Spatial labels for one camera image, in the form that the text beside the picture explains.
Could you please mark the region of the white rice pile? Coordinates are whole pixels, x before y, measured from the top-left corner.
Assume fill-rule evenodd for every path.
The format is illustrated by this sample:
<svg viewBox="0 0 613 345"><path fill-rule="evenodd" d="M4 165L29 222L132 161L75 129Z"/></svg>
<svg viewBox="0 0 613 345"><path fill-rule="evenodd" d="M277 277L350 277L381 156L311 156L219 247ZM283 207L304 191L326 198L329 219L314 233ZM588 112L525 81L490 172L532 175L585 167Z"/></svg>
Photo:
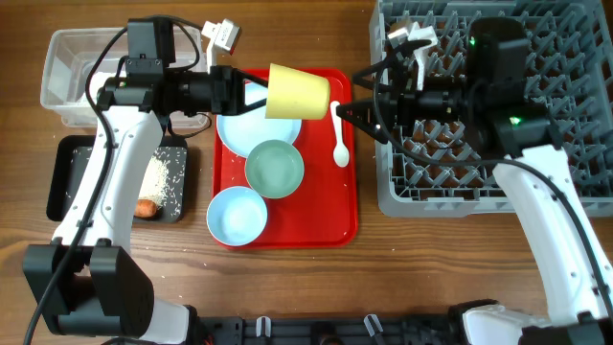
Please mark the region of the white rice pile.
<svg viewBox="0 0 613 345"><path fill-rule="evenodd" d="M148 162L138 197L154 202L158 207L166 204L169 188L168 161L152 157Z"/></svg>

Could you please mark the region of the white tissue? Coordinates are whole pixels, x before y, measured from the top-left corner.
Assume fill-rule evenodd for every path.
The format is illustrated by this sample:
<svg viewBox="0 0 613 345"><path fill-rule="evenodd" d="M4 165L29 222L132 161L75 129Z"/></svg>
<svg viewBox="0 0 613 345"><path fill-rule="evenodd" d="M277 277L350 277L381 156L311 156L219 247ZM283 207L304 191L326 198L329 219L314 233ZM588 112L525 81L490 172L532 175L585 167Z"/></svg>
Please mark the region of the white tissue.
<svg viewBox="0 0 613 345"><path fill-rule="evenodd" d="M112 77L113 77L112 73L96 72L92 77L88 92L83 93L81 95L81 97L78 100L78 105L87 106L88 105L88 101L87 101L88 95L90 95L93 102L96 103L99 90L104 86L104 84L106 83L106 80Z"/></svg>

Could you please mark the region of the orange carrot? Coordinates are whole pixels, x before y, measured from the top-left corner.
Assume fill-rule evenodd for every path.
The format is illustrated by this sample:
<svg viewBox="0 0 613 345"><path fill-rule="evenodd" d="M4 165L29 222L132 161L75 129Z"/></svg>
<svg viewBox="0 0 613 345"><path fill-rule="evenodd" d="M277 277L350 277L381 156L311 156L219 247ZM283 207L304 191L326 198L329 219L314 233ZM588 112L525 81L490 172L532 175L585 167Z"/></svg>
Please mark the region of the orange carrot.
<svg viewBox="0 0 613 345"><path fill-rule="evenodd" d="M157 204L149 199L139 199L134 211L134 217L139 219L150 219L157 215Z"/></svg>

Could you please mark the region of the red plastic tray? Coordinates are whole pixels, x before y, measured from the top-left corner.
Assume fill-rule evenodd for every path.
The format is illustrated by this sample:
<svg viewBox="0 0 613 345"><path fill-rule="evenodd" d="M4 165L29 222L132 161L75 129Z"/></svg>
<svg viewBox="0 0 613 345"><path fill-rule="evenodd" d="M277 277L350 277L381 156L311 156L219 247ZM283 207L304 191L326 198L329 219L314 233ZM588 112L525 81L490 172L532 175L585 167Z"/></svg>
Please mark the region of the red plastic tray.
<svg viewBox="0 0 613 345"><path fill-rule="evenodd" d="M302 70L330 83L331 96L340 102L351 101L351 83L338 69ZM268 221L254 241L234 246L239 249L283 249L342 246L357 233L358 206L355 165L338 168L332 159L335 142L332 121L303 122L294 141L306 163L306 179L297 192L278 200L264 199ZM212 160L212 198L236 186L247 187L244 175L246 158L222 144L215 133Z"/></svg>

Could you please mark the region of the green bowl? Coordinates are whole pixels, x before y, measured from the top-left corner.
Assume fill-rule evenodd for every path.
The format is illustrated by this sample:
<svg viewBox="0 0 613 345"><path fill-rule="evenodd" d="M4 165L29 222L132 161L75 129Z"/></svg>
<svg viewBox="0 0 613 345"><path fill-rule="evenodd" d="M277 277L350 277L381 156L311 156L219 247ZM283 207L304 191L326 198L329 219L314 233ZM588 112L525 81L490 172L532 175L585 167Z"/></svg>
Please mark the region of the green bowl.
<svg viewBox="0 0 613 345"><path fill-rule="evenodd" d="M280 199L292 195L302 184L305 163L301 153L282 140L255 146L245 163L248 185L263 197Z"/></svg>

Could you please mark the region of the black waste tray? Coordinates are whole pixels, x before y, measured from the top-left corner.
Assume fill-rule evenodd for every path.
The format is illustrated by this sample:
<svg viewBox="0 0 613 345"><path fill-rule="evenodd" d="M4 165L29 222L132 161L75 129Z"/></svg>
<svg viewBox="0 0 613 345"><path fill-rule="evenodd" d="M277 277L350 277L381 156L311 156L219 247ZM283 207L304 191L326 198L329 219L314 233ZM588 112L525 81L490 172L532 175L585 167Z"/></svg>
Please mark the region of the black waste tray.
<svg viewBox="0 0 613 345"><path fill-rule="evenodd" d="M62 221L84 175L93 150L93 135L71 135L57 147L57 157L51 182L46 215L52 221ZM188 165L188 146L185 140L165 136L153 153L167 167L166 186L156 204L153 218L135 218L135 223L176 223L183 218L184 186Z"/></svg>

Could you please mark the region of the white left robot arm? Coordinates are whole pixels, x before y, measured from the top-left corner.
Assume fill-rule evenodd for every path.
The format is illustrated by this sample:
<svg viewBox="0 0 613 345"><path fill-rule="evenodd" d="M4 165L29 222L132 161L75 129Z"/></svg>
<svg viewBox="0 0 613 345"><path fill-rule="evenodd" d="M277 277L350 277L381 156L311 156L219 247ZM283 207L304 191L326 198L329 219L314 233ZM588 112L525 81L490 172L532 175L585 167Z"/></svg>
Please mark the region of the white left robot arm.
<svg viewBox="0 0 613 345"><path fill-rule="evenodd" d="M174 34L191 21L152 15L120 30L128 52L86 100L98 126L76 196L47 244L28 246L23 272L36 301L31 325L58 335L134 344L209 344L195 308L157 298L130 254L138 195L155 150L180 111L238 116L250 75L231 66L177 66Z"/></svg>

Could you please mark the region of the yellow plastic cup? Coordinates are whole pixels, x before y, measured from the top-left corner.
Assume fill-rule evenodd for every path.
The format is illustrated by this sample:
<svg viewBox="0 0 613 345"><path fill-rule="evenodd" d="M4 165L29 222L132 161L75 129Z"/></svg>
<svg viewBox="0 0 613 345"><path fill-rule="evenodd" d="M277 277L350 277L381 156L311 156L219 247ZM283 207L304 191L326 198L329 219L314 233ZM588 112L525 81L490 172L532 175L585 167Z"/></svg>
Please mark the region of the yellow plastic cup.
<svg viewBox="0 0 613 345"><path fill-rule="evenodd" d="M270 64L266 119L322 120L328 112L329 97L326 78Z"/></svg>

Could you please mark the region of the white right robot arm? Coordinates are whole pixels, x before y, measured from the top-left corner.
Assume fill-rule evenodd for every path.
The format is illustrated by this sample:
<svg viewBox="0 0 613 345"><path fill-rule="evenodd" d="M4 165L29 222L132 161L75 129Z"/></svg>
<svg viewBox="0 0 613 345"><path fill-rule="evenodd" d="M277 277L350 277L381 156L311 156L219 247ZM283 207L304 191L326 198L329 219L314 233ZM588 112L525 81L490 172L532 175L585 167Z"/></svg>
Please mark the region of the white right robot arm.
<svg viewBox="0 0 613 345"><path fill-rule="evenodd" d="M449 312L451 338L463 344L608 344L612 340L612 265L576 192L557 124L525 95L530 42L520 22L474 20L467 33L464 80L427 78L425 60L438 38L412 20L388 34L385 59L356 73L369 100L337 114L382 144L393 128L418 120L458 120L474 148L495 150L493 177L523 227L544 286L548 315L539 319L491 300Z"/></svg>

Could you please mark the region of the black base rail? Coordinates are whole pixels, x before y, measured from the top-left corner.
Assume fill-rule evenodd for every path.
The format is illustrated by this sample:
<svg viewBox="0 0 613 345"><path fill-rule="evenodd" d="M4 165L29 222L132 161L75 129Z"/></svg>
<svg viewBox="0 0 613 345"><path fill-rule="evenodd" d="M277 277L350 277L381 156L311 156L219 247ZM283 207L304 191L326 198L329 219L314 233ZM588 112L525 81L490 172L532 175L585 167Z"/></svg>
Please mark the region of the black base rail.
<svg viewBox="0 0 613 345"><path fill-rule="evenodd" d="M202 317L203 344L467 344L460 323L443 314L385 318Z"/></svg>

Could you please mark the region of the light blue bowl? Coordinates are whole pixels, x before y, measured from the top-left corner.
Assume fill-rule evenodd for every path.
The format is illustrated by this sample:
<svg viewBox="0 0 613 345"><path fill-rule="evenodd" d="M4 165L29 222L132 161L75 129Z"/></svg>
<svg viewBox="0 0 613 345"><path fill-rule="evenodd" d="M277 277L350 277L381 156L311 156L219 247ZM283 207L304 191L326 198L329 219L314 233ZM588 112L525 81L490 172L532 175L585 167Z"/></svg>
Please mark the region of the light blue bowl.
<svg viewBox="0 0 613 345"><path fill-rule="evenodd" d="M264 231L268 210L254 190L235 186L219 192L207 209L206 222L211 235L228 246L244 246Z"/></svg>

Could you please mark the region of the light blue plate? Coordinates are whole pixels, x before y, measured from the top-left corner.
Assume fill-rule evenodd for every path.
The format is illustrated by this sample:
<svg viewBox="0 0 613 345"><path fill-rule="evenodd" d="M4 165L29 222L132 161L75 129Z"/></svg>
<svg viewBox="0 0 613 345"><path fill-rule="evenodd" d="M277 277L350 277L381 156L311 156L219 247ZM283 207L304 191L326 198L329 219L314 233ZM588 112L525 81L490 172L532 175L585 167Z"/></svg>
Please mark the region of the light blue plate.
<svg viewBox="0 0 613 345"><path fill-rule="evenodd" d="M218 115L216 132L224 146L246 158L262 142L280 140L293 144L298 138L302 121L297 119L267 119L263 105L238 116Z"/></svg>

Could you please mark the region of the white plastic spoon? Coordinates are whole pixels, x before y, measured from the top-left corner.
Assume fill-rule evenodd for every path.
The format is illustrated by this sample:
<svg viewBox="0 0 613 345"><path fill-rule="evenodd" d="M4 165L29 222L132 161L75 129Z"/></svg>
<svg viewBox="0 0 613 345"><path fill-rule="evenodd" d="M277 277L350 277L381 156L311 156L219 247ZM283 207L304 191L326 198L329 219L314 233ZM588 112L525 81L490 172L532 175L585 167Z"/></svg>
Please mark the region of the white plastic spoon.
<svg viewBox="0 0 613 345"><path fill-rule="evenodd" d="M330 103L330 117L334 129L336 144L333 149L333 160L339 168L345 168L350 162L350 153L343 141L342 119L337 115L337 107L340 105L338 101Z"/></svg>

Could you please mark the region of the clear plastic bin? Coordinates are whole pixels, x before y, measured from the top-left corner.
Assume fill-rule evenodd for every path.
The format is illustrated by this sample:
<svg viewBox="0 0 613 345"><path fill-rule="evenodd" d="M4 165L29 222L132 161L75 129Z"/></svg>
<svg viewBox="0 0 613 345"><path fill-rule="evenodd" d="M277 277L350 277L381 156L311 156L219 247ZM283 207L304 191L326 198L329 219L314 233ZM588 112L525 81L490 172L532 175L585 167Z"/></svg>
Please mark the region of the clear plastic bin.
<svg viewBox="0 0 613 345"><path fill-rule="evenodd" d="M40 103L54 111L67 127L97 126L97 117L88 104L79 106L78 100L85 93L85 81L102 50L120 28L70 29L56 31L51 38L41 81ZM206 71L206 55L202 50L202 38L198 29L185 28L196 44L200 60L192 71ZM187 66L195 61L195 49L191 41L174 27L175 63L170 67ZM116 73L121 57L127 56L127 34L124 34L105 55L96 72ZM170 115L174 129L201 129L209 124L204 115L188 117L180 111Z"/></svg>

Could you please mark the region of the grey dishwasher rack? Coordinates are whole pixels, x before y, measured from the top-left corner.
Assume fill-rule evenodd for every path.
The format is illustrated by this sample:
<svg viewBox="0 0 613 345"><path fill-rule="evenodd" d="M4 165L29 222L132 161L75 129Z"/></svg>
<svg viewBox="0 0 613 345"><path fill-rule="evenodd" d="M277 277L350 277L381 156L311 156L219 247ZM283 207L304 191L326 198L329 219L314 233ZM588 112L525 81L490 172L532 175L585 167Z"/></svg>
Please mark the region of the grey dishwasher rack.
<svg viewBox="0 0 613 345"><path fill-rule="evenodd" d="M465 74L467 32L480 17L519 21L531 42L528 97L556 119L570 174L585 212L612 214L612 38L599 1L378 1L369 23L372 62L388 48L387 33L410 18L439 38L426 62L434 77ZM510 213L489 167L423 166L391 145L375 146L377 201L389 217L462 218Z"/></svg>

